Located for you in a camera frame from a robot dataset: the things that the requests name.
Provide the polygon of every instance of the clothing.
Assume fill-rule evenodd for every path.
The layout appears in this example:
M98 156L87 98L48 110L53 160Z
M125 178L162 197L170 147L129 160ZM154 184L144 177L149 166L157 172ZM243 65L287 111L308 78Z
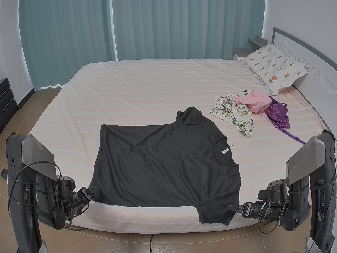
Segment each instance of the clothing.
M227 138L195 107L174 123L102 125L91 186L108 205L194 206L201 223L228 225L241 177Z
M246 90L243 92L249 92L249 94L244 97L235 97L234 101L237 105L246 105L251 112L261 113L268 108L272 102L267 95L258 90Z
M237 126L242 136L250 137L254 129L252 113L244 104L237 105L234 99L240 96L246 96L249 91L241 91L238 94L229 93L226 96L220 96L215 99L215 106L210 112L215 117Z
M273 123L275 128L279 129L284 134L300 142L301 144L305 144L304 141L302 141L301 139L297 138L296 136L290 134L288 131L285 130L290 129L289 117L287 116L288 112L287 104L279 103L271 96L270 99L272 100L272 102L270 106L266 109L266 115L268 119Z

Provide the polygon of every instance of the floor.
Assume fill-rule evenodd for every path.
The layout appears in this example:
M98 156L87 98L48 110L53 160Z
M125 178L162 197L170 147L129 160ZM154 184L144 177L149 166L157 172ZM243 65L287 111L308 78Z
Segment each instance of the floor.
M0 171L7 169L5 140L16 132L28 135L42 112L61 88L48 88L36 92L22 109L16 112L0 134ZM0 179L0 252L16 252L17 244L11 219L7 211L7 184ZM264 226L265 232L274 223ZM291 253L304 252L306 235L310 231L310 217L295 231L287 232L282 227L270 234L262 234L258 226L240 229L202 232L155 234L152 240L153 253ZM40 232L46 241L48 252L64 253L148 253L150 234L111 233L96 230L54 230L40 224Z

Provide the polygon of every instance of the black t-shirt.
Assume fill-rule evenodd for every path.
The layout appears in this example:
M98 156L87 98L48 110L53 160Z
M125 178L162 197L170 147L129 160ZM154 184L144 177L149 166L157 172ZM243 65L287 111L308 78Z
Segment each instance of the black t-shirt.
M96 202L142 207L194 206L201 223L228 225L241 177L227 138L195 107L174 123L102 125L91 186Z

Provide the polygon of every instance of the mattress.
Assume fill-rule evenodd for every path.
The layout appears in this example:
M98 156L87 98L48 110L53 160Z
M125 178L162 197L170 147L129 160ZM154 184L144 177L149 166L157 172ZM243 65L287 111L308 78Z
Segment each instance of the mattress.
M215 97L264 85L241 61L216 59L132 60L83 66L61 89L31 130L55 156L76 189L88 186L99 149L102 124L153 125L175 121L176 113L195 106L227 137L240 165L240 204L257 200L269 182L286 177L285 162L301 144L253 114L255 129L243 137L236 126L212 115ZM276 100L287 103L290 133L303 141L323 130L319 116L293 87ZM254 219L236 214L230 224L202 224L196 208L122 207L92 201L73 224L125 233L216 231L244 227Z

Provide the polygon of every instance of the purple cloth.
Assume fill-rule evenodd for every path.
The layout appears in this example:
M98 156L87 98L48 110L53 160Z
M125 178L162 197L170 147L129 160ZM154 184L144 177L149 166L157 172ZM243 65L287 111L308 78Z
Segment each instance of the purple cloth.
M290 134L285 129L290 129L289 124L289 117L287 116L287 104L279 103L277 100L273 99L270 96L272 103L270 106L265 110L266 115L268 116L269 120L273 123L274 127L282 131L284 134L292 137L294 140L300 142L301 144L305 144L304 141L300 140L296 136Z

